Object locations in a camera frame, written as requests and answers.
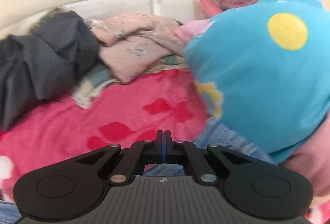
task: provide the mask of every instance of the dark gray cloth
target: dark gray cloth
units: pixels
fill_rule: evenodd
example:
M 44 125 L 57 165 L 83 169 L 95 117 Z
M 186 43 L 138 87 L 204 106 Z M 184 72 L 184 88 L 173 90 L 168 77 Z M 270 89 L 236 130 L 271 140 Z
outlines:
M 0 129 L 68 91 L 98 57 L 99 43 L 75 12 L 47 19 L 29 36 L 0 41 Z

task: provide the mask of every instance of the gray ribbed plate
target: gray ribbed plate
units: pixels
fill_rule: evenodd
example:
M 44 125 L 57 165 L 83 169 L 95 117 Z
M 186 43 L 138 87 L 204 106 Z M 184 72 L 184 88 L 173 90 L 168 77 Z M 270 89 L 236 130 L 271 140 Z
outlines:
M 41 224 L 23 218 L 19 224 Z M 137 176 L 124 187 L 110 189 L 91 212 L 63 224 L 310 224 L 299 216 L 286 221 L 253 218 L 233 208 L 214 187 L 198 185 L 191 176 Z

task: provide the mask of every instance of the yellow dot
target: yellow dot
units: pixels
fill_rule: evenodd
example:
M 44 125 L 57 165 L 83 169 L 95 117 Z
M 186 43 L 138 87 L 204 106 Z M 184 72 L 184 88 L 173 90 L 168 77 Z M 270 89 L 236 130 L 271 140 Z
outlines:
M 290 51 L 302 48 L 308 38 L 308 29 L 303 20 L 289 13 L 272 16 L 268 21 L 268 32 L 280 47 Z

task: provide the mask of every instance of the bed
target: bed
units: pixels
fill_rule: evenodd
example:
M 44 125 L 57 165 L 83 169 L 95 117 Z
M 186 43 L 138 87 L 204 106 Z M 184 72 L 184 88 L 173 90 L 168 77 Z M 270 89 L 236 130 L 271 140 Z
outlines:
M 0 0 L 0 38 L 23 35 L 53 7 L 64 5 L 83 18 L 108 13 L 142 13 L 182 22 L 203 19 L 198 0 Z M 12 200 L 23 174 L 110 143 L 129 147 L 171 130 L 174 140 L 192 140 L 208 115 L 187 69 L 142 75 L 127 86 L 110 86 L 89 109 L 76 106 L 70 93 L 26 114 L 10 131 L 0 132 L 0 188 Z M 324 223 L 330 204 L 309 218 Z

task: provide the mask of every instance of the screw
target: screw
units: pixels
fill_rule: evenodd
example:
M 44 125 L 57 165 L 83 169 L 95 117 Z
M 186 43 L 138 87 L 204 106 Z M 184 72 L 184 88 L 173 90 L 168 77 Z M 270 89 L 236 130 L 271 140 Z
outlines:
M 212 174 L 204 174 L 201 176 L 201 180 L 203 182 L 214 182 L 217 180 L 217 177 L 215 175 Z
M 126 180 L 126 176 L 124 175 L 113 175 L 110 180 L 114 183 L 123 183 Z

